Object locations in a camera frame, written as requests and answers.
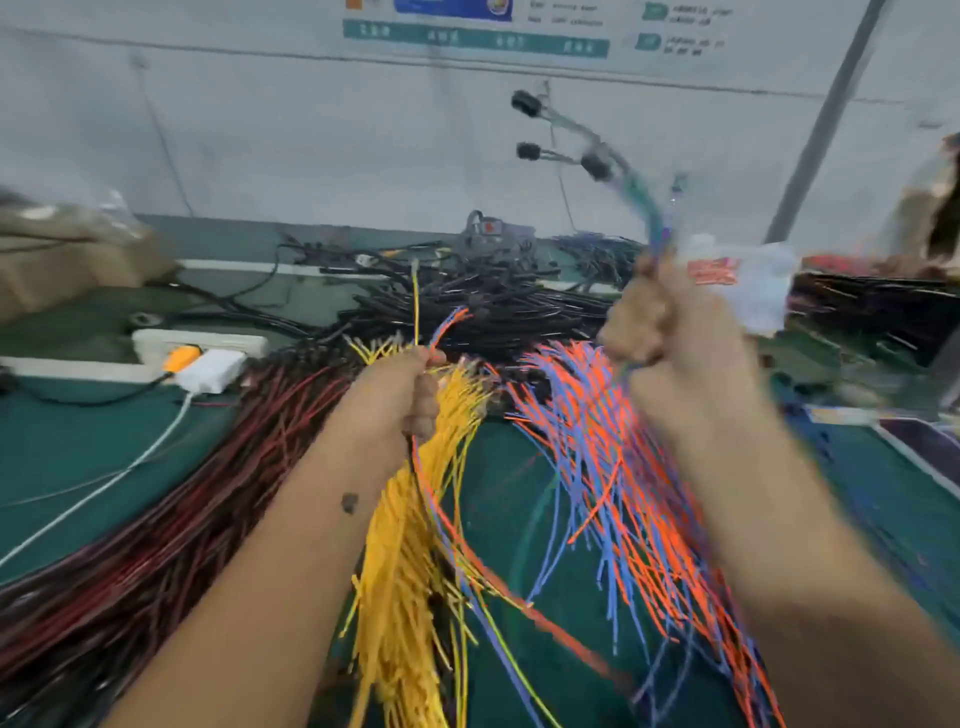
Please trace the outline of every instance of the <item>white connector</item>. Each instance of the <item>white connector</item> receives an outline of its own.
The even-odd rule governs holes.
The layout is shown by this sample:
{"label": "white connector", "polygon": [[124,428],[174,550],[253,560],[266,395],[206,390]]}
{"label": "white connector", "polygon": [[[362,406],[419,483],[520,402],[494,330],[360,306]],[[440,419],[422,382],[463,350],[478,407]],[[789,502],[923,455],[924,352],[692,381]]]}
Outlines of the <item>white connector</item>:
{"label": "white connector", "polygon": [[219,395],[240,375],[247,355],[229,349],[211,349],[174,375],[174,381],[193,395]]}

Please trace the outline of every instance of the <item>white cable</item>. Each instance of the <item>white cable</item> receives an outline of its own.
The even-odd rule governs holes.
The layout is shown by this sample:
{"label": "white cable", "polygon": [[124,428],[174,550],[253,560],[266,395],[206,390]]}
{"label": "white cable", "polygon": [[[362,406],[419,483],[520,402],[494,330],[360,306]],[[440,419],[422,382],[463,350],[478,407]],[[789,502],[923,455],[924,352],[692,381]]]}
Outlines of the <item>white cable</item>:
{"label": "white cable", "polygon": [[69,508],[67,508],[65,511],[63,511],[63,513],[61,513],[59,516],[57,516],[52,521],[50,521],[45,526],[43,526],[36,533],[28,536],[19,545],[14,546],[10,551],[7,552],[7,554],[3,558],[0,558],[0,568],[3,568],[4,566],[6,566],[7,563],[14,556],[16,556],[18,553],[23,551],[23,549],[25,549],[27,546],[32,544],[34,541],[39,539],[44,534],[48,533],[51,529],[63,523],[66,519],[68,519],[74,513],[79,511],[81,508],[87,505],[94,498],[99,496],[101,493],[105,493],[107,490],[112,488],[118,482],[123,480],[130,472],[132,472],[137,467],[139,467],[139,465],[144,460],[146,460],[148,457],[154,454],[154,451],[157,448],[159,448],[161,445],[163,445],[164,441],[166,441],[166,439],[173,434],[174,430],[177,429],[177,426],[180,424],[180,422],[182,422],[183,418],[186,416],[187,410],[190,408],[190,402],[192,400],[193,400],[193,395],[188,393],[187,396],[183,399],[183,404],[180,406],[180,412],[177,413],[177,417],[174,418],[174,421],[171,422],[165,430],[163,430],[163,434],[161,434],[158,438],[156,438],[156,440],[152,445],[150,445],[147,449],[145,449],[142,453],[140,453],[140,455],[136,458],[136,460],[130,463],[130,465],[128,465],[124,470],[120,471],[118,474],[116,474],[114,477],[112,477],[102,486],[97,488],[97,490],[95,490],[89,496],[81,498],[76,503],[74,503]]}

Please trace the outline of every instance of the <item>red tag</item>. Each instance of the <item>red tag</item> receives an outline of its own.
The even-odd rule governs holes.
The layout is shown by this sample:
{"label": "red tag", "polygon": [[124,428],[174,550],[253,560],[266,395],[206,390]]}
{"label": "red tag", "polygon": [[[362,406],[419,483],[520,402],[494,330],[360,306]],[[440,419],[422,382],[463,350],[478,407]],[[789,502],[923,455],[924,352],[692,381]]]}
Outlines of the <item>red tag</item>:
{"label": "red tag", "polygon": [[697,285],[735,285],[740,258],[718,257],[714,260],[691,260],[686,264],[686,274]]}

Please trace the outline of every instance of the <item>metal pole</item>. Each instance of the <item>metal pole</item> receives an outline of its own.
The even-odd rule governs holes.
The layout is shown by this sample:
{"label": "metal pole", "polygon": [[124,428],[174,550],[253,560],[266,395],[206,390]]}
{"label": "metal pole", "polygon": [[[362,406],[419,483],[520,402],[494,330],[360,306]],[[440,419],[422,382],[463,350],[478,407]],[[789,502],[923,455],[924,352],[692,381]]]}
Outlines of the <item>metal pole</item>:
{"label": "metal pole", "polygon": [[840,119],[843,117],[847,103],[856,92],[863,69],[867,67],[867,62],[870,60],[873,37],[883,24],[892,5],[893,0],[870,0],[867,10],[863,13],[860,25],[853,34],[850,48],[847,49],[847,55],[844,56],[836,76],[833,77],[827,98],[824,99],[820,113],[817,114],[817,120],[813,123],[813,129],[810,130],[810,137],[804,145],[804,150],[800,152],[797,167],[790,176],[786,189],[783,190],[777,212],[770,222],[766,237],[763,238],[764,243],[779,243],[790,236],[800,208],[804,205],[806,194],[810,191],[820,171],[820,165],[823,164],[824,157],[827,155],[827,149],[836,135],[837,127],[840,126]]}

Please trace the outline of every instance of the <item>yellow wire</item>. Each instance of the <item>yellow wire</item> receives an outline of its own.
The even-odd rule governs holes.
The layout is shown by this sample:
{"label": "yellow wire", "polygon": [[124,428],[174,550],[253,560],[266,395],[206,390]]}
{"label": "yellow wire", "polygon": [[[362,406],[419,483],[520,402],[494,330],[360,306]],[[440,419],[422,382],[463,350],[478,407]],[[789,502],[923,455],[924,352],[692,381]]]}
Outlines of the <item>yellow wire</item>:
{"label": "yellow wire", "polygon": [[417,269],[419,267],[419,260],[414,260],[410,265],[410,280],[414,283],[414,346],[420,344],[420,287],[417,285]]}
{"label": "yellow wire", "polygon": [[[368,363],[401,349],[397,341],[377,349],[350,343]],[[459,493],[463,445],[480,426],[488,395],[483,381],[466,364],[446,367],[441,374],[437,434],[419,448],[423,476],[439,484],[438,497],[451,484]],[[363,569],[355,583],[350,618],[357,620],[353,652],[360,686],[350,728],[362,724],[372,692],[391,728],[446,728],[438,652],[453,668],[457,728],[466,728],[468,644],[475,638],[466,626],[462,595],[456,584],[444,579],[436,562],[434,555],[442,547],[417,479],[409,465],[404,466],[387,483],[373,513]],[[439,649],[440,636],[428,604],[432,594],[444,597],[460,631],[460,639],[449,645],[451,655]]]}

